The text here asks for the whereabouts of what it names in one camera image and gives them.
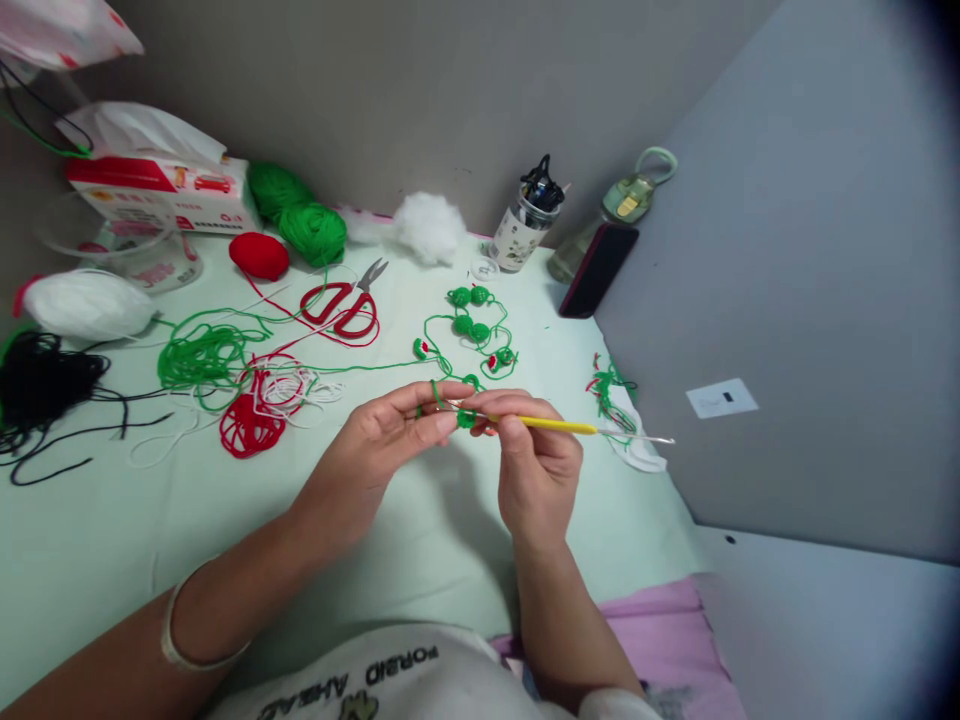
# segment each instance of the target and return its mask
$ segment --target bracelet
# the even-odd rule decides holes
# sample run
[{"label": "bracelet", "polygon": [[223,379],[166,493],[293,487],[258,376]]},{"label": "bracelet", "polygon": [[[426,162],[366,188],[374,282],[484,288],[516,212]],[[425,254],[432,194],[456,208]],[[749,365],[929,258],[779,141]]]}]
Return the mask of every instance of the bracelet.
[{"label": "bracelet", "polygon": [[210,562],[210,560],[215,560],[216,558],[217,556],[214,555],[209,560],[204,560],[202,563],[197,565],[197,567],[195,567],[190,574],[181,580],[177,587],[173,589],[173,592],[170,594],[170,599],[167,601],[167,612],[163,619],[163,633],[160,635],[160,650],[163,652],[163,656],[167,659],[167,662],[179,668],[180,670],[186,670],[188,672],[210,672],[211,670],[218,670],[225,665],[232,663],[238,657],[243,655],[246,649],[250,647],[250,643],[248,642],[228,658],[217,660],[216,662],[212,663],[198,665],[197,663],[191,662],[185,658],[180,651],[177,650],[177,646],[173,642],[173,631],[171,629],[173,624],[173,608],[177,604],[177,598],[180,597],[180,591],[183,590],[183,586],[187,584],[190,578],[197,574],[197,571],[200,568]]}]

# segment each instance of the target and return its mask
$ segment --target white stuffing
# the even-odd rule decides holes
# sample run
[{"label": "white stuffing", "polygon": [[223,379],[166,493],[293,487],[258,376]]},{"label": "white stuffing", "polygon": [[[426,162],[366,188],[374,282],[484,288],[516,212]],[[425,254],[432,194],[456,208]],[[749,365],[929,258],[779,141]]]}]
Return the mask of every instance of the white stuffing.
[{"label": "white stuffing", "polygon": [[340,210],[340,215],[347,224],[348,240],[406,245],[425,265],[453,265],[457,243],[469,236],[460,211],[442,195],[425,192],[405,197],[392,225],[379,222],[373,213],[351,208]]}]

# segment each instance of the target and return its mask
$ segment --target tissue box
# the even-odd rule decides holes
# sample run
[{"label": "tissue box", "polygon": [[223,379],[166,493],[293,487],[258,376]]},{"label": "tissue box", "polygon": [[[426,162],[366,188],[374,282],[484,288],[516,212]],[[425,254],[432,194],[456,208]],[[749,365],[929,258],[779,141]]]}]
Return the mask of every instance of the tissue box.
[{"label": "tissue box", "polygon": [[148,190],[176,209],[182,230],[237,235],[262,230],[247,185],[248,166],[246,160],[226,155],[216,172],[160,158],[72,158],[66,174],[77,190],[115,188],[115,192],[84,196],[105,217],[114,217],[117,210],[140,208],[143,193],[137,191]]}]

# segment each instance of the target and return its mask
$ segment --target hand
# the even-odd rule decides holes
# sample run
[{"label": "hand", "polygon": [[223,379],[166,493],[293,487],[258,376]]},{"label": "hand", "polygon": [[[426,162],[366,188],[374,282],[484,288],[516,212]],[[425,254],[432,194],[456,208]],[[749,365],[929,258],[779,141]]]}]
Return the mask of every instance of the hand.
[{"label": "hand", "polygon": [[[500,515],[513,535],[514,547],[536,555],[566,547],[583,448],[570,433],[528,428],[517,415],[562,420],[546,400],[523,390],[491,390],[474,395],[463,407],[499,415]],[[479,419],[470,432],[483,433]]]},{"label": "hand", "polygon": [[[437,391],[444,400],[474,393],[458,382],[437,383]],[[419,406],[423,415],[418,419]],[[457,414],[437,409],[431,383],[417,382],[350,413],[289,510],[306,543],[323,560],[338,557],[367,534],[401,465],[446,444],[457,429]]]}]

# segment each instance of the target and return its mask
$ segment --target yellow crochet hook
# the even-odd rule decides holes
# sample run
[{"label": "yellow crochet hook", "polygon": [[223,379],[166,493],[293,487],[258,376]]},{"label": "yellow crochet hook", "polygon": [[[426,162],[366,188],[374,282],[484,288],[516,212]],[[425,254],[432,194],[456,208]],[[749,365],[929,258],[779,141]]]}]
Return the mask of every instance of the yellow crochet hook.
[{"label": "yellow crochet hook", "polygon": [[[477,417],[485,417],[490,422],[499,422],[499,415],[483,415],[477,413]],[[576,435],[615,435],[617,437],[633,438],[635,440],[647,440],[649,442],[659,442],[666,445],[676,445],[677,441],[673,438],[655,438],[648,435],[631,435],[630,433],[616,432],[614,430],[602,430],[596,425],[587,423],[568,423],[565,420],[550,420],[549,418],[534,418],[526,415],[517,415],[517,418],[527,427],[541,428],[543,430],[556,430],[558,432],[575,433]]]}]

